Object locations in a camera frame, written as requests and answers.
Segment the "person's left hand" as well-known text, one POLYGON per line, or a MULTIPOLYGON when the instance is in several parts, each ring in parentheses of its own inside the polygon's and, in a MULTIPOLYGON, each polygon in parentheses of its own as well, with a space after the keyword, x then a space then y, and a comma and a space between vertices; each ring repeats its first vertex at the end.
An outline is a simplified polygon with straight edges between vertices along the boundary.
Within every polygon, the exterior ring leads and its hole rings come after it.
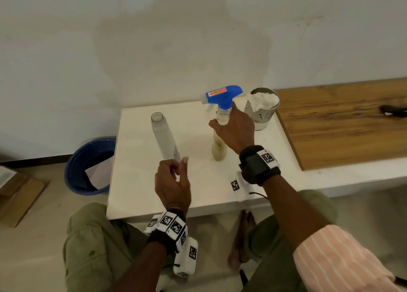
POLYGON ((160 161, 155 174, 155 192, 167 211, 177 210, 186 217, 191 204, 191 187, 180 185, 180 162, 160 161))

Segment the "wooden board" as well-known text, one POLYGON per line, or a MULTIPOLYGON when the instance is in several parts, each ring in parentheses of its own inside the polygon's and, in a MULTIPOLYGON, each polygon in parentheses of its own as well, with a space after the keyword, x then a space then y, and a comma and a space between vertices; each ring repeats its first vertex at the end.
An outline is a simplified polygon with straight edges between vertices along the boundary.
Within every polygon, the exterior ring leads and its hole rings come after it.
POLYGON ((407 157, 407 78, 281 89, 277 116, 303 171, 407 157))

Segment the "white paper sheet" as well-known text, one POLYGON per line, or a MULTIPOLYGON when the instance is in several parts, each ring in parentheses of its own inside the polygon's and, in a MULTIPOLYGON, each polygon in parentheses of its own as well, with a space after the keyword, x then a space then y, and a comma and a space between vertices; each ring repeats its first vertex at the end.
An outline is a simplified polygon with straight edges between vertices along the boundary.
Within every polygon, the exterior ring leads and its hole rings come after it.
POLYGON ((97 191, 108 191, 111 175, 113 171, 114 155, 108 159, 89 167, 85 170, 85 174, 91 184, 91 188, 97 191))

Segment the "brown cardboard piece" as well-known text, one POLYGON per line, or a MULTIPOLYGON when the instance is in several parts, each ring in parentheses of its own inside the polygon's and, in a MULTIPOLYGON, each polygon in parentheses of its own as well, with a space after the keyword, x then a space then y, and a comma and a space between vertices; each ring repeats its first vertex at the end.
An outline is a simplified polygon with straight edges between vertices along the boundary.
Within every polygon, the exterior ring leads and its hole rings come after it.
POLYGON ((0 165, 0 223, 15 228, 48 182, 0 165))

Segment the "pink striped shirt sleeve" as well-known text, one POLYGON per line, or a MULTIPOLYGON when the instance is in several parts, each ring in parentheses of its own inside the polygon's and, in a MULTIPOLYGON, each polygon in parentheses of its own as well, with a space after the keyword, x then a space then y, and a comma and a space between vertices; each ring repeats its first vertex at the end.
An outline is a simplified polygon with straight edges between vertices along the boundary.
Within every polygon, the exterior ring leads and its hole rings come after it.
POLYGON ((401 292, 379 259, 336 225, 308 237, 293 258, 308 292, 401 292))

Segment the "person's right hand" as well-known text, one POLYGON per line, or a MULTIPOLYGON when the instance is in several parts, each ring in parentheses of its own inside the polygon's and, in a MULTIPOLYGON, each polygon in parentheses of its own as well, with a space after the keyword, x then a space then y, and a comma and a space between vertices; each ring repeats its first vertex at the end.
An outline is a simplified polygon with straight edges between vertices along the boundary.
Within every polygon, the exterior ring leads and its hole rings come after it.
POLYGON ((253 120, 245 112, 241 111, 233 102, 230 119, 228 121, 229 132, 225 137, 220 137, 225 144, 240 155, 242 150, 255 145, 255 125, 253 120))

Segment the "white cloth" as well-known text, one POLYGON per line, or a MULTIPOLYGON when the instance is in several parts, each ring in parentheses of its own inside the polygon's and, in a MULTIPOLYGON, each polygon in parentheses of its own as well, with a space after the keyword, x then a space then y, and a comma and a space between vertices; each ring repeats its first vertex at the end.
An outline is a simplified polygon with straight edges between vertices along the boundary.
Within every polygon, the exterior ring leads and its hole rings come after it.
POLYGON ((280 99, 276 94, 270 93, 256 93, 247 94, 247 101, 250 103, 253 112, 262 110, 272 110, 276 108, 280 99))

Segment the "person's left forearm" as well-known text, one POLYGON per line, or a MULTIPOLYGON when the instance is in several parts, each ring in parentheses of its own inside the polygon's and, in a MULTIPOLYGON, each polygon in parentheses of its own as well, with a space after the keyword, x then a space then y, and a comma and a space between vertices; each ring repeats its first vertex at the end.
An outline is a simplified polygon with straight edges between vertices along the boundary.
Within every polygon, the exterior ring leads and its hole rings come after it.
POLYGON ((159 242, 148 243, 126 273, 107 292, 155 292, 167 256, 159 242))

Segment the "person's right forearm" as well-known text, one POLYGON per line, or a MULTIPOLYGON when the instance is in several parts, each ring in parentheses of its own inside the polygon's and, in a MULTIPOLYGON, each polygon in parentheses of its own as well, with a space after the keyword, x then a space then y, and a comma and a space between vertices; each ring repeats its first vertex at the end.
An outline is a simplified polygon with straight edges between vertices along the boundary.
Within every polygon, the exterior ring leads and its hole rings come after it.
POLYGON ((330 224, 281 175, 270 177, 262 187, 282 233, 294 250, 330 224))

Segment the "blue waste bin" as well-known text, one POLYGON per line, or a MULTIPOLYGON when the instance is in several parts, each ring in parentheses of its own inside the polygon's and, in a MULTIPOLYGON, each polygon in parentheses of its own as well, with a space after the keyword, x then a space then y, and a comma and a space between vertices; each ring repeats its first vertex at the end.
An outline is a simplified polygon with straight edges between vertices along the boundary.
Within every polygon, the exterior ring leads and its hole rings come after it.
POLYGON ((105 137, 92 140, 76 150, 64 170, 64 181, 69 190, 82 196, 108 195, 110 184, 96 189, 85 170, 113 157, 115 147, 116 137, 105 137))

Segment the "perforated metal holder cup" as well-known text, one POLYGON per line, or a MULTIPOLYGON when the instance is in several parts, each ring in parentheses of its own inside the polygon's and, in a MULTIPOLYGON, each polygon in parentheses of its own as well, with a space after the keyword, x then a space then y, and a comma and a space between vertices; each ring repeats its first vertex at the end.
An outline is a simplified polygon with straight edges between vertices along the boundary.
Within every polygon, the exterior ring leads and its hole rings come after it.
MULTIPOLYGON (((270 94, 276 94, 278 96, 278 94, 274 90, 265 88, 265 87, 256 88, 250 92, 250 94, 256 94, 256 93, 270 93, 270 94)), ((250 103, 247 101, 246 105, 245 105, 245 113, 247 115, 249 115, 249 117, 253 120, 254 125, 255 125, 255 130, 260 131, 267 127, 268 122, 272 119, 272 116, 275 114, 279 105, 272 110, 260 109, 257 112, 253 112, 250 103)))

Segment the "black tool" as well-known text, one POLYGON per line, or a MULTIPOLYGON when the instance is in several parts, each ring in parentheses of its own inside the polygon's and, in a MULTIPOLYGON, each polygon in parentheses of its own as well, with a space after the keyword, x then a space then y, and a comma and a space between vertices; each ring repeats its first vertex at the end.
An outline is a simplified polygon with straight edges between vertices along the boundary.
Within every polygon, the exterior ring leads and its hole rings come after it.
POLYGON ((392 105, 381 105, 379 110, 385 116, 407 118, 407 107, 397 107, 392 105))

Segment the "person's bare foot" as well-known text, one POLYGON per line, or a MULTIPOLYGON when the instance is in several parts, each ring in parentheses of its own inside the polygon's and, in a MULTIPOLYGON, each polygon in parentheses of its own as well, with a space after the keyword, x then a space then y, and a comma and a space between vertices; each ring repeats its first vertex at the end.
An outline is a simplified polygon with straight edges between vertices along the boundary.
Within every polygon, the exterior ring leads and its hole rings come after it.
POLYGON ((256 221, 252 212, 241 211, 238 230, 227 259, 230 269, 234 272, 237 272, 242 264, 250 260, 245 250, 245 239, 255 226, 256 221))

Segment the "green trousers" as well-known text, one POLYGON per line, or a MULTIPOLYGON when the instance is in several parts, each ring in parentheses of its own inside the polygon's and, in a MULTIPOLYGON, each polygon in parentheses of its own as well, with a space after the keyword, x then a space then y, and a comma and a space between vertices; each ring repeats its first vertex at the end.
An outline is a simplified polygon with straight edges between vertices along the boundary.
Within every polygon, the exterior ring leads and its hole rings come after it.
MULTIPOLYGON (((63 247, 68 292, 106 292, 131 267, 149 237, 122 220, 108 220, 106 205, 89 203, 69 219, 63 247)), ((249 232, 245 250, 258 263, 241 292, 308 292, 294 249, 271 215, 249 232)))

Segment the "spray bottle with blue trigger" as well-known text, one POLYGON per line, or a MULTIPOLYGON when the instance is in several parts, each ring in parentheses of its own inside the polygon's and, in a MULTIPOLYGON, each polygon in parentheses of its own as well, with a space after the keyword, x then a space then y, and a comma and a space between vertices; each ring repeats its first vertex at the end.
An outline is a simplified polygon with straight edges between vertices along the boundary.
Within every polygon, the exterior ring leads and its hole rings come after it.
MULTIPOLYGON (((220 89, 209 91, 203 94, 202 104, 207 104, 209 113, 214 106, 217 106, 216 120, 220 125, 226 125, 230 119, 233 100, 241 95, 243 90, 240 86, 229 85, 220 89)), ((227 154, 225 142, 213 131, 212 155, 215 161, 222 161, 227 154)))

